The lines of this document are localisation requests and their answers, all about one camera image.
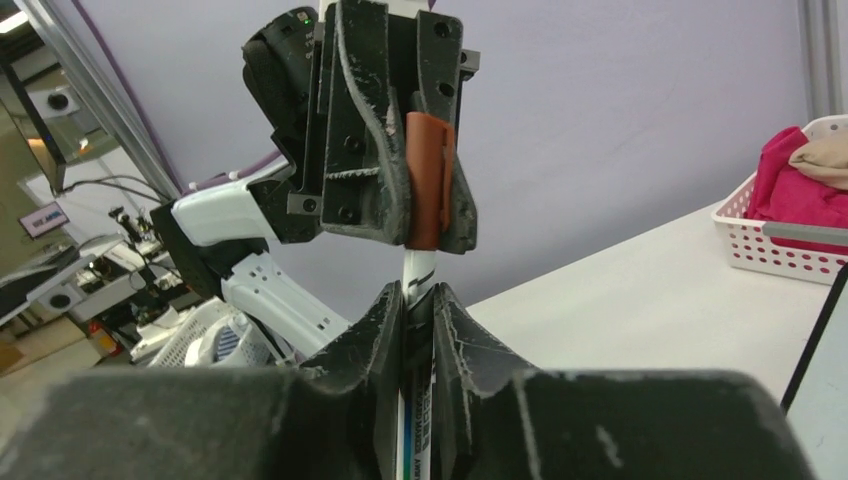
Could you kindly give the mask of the brown marker cap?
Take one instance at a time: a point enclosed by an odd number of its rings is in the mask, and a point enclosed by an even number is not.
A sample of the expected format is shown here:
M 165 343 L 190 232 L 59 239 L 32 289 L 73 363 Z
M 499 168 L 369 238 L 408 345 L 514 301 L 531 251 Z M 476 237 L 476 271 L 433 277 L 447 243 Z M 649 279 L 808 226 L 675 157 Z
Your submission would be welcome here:
M 405 246 L 436 251 L 451 223 L 450 200 L 456 153 L 454 127 L 423 112 L 406 115 L 406 162 L 411 189 Z

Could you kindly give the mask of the white whiteboard marker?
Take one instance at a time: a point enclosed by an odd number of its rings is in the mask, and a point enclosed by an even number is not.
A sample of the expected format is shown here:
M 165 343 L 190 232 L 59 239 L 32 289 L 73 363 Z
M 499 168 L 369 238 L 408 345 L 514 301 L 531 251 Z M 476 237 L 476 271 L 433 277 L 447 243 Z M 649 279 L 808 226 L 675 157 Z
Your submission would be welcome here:
M 405 252 L 402 276 L 404 337 L 395 474 L 397 479 L 431 477 L 435 271 L 435 252 Z

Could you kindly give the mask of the black framed whiteboard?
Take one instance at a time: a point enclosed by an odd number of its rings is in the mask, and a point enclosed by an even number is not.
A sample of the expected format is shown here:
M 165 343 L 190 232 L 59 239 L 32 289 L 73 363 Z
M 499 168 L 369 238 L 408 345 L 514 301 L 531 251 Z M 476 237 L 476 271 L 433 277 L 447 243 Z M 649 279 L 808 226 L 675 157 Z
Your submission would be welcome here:
M 781 405 L 819 479 L 847 477 L 847 268 L 836 276 Z

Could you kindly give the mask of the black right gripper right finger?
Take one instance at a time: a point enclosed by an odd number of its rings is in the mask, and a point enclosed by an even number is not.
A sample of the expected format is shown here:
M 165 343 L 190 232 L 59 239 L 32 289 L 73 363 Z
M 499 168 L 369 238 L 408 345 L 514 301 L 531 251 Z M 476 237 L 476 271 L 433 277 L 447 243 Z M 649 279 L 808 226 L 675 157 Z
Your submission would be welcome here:
M 729 370 L 545 370 L 435 290 L 437 479 L 810 479 L 783 410 Z

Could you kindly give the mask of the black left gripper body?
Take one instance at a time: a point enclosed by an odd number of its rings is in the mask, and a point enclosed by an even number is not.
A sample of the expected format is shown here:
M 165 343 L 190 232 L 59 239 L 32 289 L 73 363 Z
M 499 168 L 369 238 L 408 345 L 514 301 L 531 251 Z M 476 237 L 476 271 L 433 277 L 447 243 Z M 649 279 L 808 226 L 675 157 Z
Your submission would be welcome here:
M 252 187 L 271 226 L 284 243 L 308 242 L 324 230 L 321 224 L 327 136 L 328 94 L 332 55 L 326 45 L 327 11 L 311 7 L 288 11 L 253 35 L 243 46 L 243 80 L 272 125 L 272 141 L 288 161 L 285 174 L 275 174 Z M 406 162 L 406 115 L 419 106 L 416 16 L 393 14 L 389 7 L 390 76 L 396 90 Z M 478 70 L 479 55 L 463 46 L 462 84 Z

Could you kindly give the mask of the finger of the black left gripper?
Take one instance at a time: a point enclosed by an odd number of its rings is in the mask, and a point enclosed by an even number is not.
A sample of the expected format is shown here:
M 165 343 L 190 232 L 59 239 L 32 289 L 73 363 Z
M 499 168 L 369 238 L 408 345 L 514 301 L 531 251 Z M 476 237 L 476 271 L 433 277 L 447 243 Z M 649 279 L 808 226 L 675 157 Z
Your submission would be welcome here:
M 458 128 L 461 100 L 462 24 L 425 10 L 416 16 L 419 106 L 422 111 Z M 453 160 L 448 211 L 450 226 L 441 234 L 440 249 L 464 254 L 477 245 L 478 212 L 459 159 Z
M 388 7 L 338 1 L 327 20 L 332 59 L 321 224 L 330 233 L 400 245 L 410 193 L 390 76 Z

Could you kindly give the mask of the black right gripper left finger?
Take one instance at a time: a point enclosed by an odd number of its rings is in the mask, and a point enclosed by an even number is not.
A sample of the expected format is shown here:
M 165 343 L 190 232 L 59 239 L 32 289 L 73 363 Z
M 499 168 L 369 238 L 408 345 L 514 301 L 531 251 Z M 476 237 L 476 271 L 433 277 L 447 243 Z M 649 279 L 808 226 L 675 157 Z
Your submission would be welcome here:
M 393 479 L 403 295 L 297 367 L 98 367 L 39 397 L 5 479 Z

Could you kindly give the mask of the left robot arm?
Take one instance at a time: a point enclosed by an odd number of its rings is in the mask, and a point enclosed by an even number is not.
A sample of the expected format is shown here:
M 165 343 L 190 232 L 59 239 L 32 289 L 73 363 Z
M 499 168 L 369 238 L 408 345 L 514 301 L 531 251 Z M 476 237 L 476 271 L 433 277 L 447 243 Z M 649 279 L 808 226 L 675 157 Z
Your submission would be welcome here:
M 283 13 L 243 45 L 243 80 L 276 153 L 154 210 L 184 281 L 244 312 L 268 345 L 311 356 L 347 326 L 268 244 L 323 232 L 462 255 L 477 209 L 456 147 L 479 68 L 460 19 L 428 1 L 336 1 Z

